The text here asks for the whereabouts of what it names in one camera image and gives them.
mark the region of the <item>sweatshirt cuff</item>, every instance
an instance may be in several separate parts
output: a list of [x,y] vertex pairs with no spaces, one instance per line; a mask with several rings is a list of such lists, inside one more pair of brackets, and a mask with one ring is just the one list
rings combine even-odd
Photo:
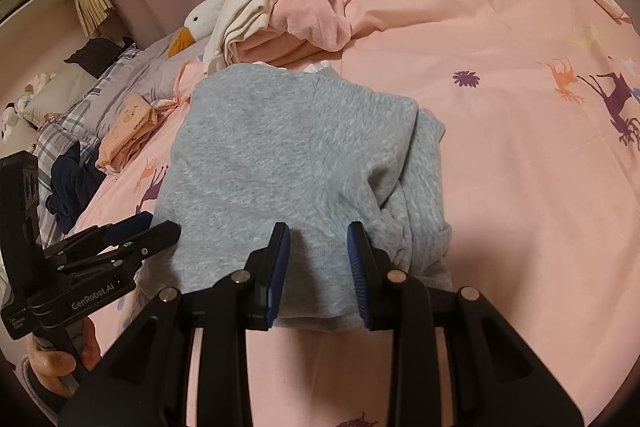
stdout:
[[[62,406],[66,403],[66,398],[58,396],[57,394],[48,391],[42,386],[42,384],[38,381],[38,378],[35,376],[33,369],[31,368],[28,357],[24,357],[20,361],[16,369],[16,375],[18,376],[20,383],[24,386],[27,394],[36,403],[36,405],[40,407],[40,410],[47,416],[47,418],[49,418],[49,420],[51,420],[53,425],[58,425],[58,414],[60,413],[60,410],[62,410]],[[52,407],[50,407],[47,404],[46,399],[40,396],[40,391],[38,390],[44,391],[43,394],[49,393],[62,400],[62,405],[60,406],[60,408],[54,410]]]

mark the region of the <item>human hand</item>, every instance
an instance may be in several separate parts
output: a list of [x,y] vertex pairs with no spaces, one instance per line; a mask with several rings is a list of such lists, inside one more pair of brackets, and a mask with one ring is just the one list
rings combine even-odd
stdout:
[[[82,319],[82,339],[84,349],[81,353],[82,365],[89,371],[100,361],[100,346],[95,338],[95,325],[89,318]],[[64,351],[43,351],[33,334],[27,337],[27,356],[38,381],[52,393],[71,397],[71,392],[62,383],[60,377],[71,374],[76,369],[76,359]]]

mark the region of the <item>pink bedsheet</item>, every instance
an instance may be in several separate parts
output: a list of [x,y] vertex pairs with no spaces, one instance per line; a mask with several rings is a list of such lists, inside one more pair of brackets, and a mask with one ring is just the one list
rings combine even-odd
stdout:
[[[613,0],[345,1],[351,42],[294,66],[329,58],[446,124],[454,283],[492,300],[589,422],[640,353],[638,35]],[[187,110],[103,184],[80,227],[157,195]],[[103,349],[128,306],[96,314]],[[364,331],[250,333],[255,425],[384,425],[389,347]]]

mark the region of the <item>wall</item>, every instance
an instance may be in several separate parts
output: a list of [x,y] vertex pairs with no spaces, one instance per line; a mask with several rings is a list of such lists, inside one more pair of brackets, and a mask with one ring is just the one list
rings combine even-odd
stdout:
[[73,0],[12,36],[12,42],[0,49],[0,112],[21,97],[35,75],[59,71],[64,59],[86,40]]

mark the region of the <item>shelf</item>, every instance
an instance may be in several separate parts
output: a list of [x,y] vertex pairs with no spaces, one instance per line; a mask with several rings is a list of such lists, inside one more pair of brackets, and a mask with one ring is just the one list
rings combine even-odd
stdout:
[[0,23],[0,47],[16,38],[21,31],[65,0],[29,0]]

